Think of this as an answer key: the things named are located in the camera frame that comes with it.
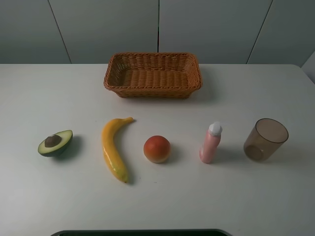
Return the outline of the pink bottle white cap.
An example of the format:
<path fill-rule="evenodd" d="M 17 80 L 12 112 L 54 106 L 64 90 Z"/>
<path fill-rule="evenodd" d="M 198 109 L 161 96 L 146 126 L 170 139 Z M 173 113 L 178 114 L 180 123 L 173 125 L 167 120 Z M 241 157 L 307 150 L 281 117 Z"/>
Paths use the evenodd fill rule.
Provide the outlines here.
<path fill-rule="evenodd" d="M 209 126 L 203 146 L 199 150 L 199 158 L 203 163 L 209 164 L 213 160 L 221 141 L 221 133 L 220 122 L 216 121 Z"/>

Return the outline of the red orange peach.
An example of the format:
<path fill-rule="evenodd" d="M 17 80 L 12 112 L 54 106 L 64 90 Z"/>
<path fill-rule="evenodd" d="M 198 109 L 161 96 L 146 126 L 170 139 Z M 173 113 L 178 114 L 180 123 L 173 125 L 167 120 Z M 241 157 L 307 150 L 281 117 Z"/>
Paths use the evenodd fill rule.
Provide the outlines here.
<path fill-rule="evenodd" d="M 145 142 L 143 151 L 149 161 L 160 164 L 169 158 L 171 144 L 165 137 L 156 135 Z"/>

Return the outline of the black tray edge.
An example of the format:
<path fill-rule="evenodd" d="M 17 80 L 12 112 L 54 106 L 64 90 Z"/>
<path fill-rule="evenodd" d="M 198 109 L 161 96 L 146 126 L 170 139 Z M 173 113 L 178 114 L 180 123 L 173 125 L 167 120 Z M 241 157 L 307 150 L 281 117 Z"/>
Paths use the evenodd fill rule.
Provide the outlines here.
<path fill-rule="evenodd" d="M 171 229 L 171 230 L 64 230 L 53 236 L 230 236 L 219 229 Z"/>

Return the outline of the yellow banana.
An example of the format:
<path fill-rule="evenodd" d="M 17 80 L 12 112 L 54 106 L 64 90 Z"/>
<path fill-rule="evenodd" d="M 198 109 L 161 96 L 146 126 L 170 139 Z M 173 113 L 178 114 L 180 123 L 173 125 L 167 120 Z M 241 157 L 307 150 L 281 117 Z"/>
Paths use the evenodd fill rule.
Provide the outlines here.
<path fill-rule="evenodd" d="M 108 121 L 101 132 L 103 157 L 109 171 L 119 181 L 129 183 L 128 170 L 115 146 L 115 134 L 125 125 L 134 122 L 132 117 L 115 118 Z"/>

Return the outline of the halved avocado with pit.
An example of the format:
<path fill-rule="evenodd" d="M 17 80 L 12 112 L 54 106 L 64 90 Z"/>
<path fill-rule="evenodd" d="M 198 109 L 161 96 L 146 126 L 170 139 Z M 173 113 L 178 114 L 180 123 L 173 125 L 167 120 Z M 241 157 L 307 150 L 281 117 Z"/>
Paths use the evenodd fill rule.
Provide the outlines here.
<path fill-rule="evenodd" d="M 56 157 L 61 155 L 70 145 L 73 138 L 72 130 L 60 131 L 48 136 L 38 146 L 38 153 L 45 157 Z"/>

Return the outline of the brown translucent plastic cup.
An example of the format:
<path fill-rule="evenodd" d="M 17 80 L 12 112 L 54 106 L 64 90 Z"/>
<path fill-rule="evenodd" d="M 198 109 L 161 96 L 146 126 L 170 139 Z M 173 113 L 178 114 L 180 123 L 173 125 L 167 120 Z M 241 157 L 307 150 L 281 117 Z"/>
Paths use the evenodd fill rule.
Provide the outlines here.
<path fill-rule="evenodd" d="M 271 118 L 259 119 L 244 143 L 245 155 L 256 162 L 270 158 L 289 138 L 286 127 Z"/>

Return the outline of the brown wicker basket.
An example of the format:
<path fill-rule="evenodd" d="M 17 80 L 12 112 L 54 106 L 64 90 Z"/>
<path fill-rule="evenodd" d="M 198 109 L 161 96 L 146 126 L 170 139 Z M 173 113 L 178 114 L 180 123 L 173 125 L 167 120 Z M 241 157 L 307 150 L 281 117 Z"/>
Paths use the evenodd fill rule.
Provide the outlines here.
<path fill-rule="evenodd" d="M 122 98 L 186 99 L 202 87 L 202 77 L 190 53 L 116 53 L 103 85 Z"/>

